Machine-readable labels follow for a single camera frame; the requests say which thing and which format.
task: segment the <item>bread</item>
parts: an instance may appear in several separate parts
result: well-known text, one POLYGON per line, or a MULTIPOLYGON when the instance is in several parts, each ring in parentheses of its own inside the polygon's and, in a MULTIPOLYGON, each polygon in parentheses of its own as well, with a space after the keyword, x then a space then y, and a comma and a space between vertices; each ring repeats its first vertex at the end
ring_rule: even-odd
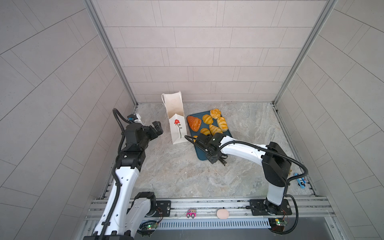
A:
POLYGON ((187 121, 192 131, 197 132, 201 126, 201 119, 197 117, 188 116, 187 121))
POLYGON ((211 132, 207 128, 202 128, 200 130, 200 133, 207 135, 207 136, 211 134, 211 132))
POLYGON ((214 120, 212 119, 211 115, 204 115, 203 116, 203 122, 205 124, 212 124, 214 122, 214 120))
POLYGON ((212 124, 209 125, 209 130, 211 131, 211 134, 212 135, 215 135, 215 133, 223 133, 223 131, 221 131, 220 128, 216 127, 216 126, 213 126, 212 124))
POLYGON ((217 119, 218 117, 221 116, 221 112, 217 108, 211 110, 210 113, 211 113, 211 117, 214 118, 214 119, 217 119))
POLYGON ((219 127, 223 132, 225 132, 226 130, 228 130, 227 122, 225 121, 225 118, 223 118, 223 117, 219 117, 219 118, 217 119, 217 125, 218 125, 218 127, 219 127))

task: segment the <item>toy car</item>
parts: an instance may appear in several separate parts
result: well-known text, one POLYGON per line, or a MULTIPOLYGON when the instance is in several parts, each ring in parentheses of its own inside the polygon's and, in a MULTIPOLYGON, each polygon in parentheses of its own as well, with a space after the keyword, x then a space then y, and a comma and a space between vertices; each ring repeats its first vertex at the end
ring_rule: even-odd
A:
POLYGON ((301 177, 301 178, 298 178, 298 179, 296 179, 297 180, 297 182, 299 183, 299 186, 301 187, 301 188, 305 188, 305 184, 307 183, 306 181, 305 181, 305 179, 303 178, 303 177, 301 177))
POLYGON ((187 212, 187 218, 189 217, 192 217, 192 218, 195 218, 196 217, 196 209, 189 209, 188 212, 187 212))

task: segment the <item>pink oval object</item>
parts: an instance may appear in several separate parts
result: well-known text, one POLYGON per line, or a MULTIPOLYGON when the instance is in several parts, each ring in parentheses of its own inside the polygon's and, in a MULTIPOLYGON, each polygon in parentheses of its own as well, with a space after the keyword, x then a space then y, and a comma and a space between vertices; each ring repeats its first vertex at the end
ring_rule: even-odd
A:
POLYGON ((227 209, 219 209, 217 210, 217 217, 220 219, 227 219, 229 217, 229 212, 227 209))

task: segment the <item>white paper bag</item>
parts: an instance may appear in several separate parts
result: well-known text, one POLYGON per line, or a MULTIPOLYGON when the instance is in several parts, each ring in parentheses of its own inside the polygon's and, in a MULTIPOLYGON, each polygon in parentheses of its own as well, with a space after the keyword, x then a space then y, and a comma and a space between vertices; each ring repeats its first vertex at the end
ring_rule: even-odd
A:
POLYGON ((181 92, 174 94, 162 94, 161 99, 167 109, 172 143, 187 142, 187 125, 185 124, 184 108, 181 92))

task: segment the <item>wall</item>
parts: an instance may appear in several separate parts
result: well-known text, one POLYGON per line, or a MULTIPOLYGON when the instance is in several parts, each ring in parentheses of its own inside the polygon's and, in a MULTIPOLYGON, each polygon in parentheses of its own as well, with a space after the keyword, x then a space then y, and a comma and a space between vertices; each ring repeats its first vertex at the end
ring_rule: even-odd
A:
POLYGON ((70 239, 133 104, 81 0, 0 3, 0 239, 70 239))
POLYGON ((339 0, 277 103, 350 240, 384 239, 383 12, 382 0, 339 0))
POLYGON ((94 0, 139 102, 272 101, 325 1, 94 0))

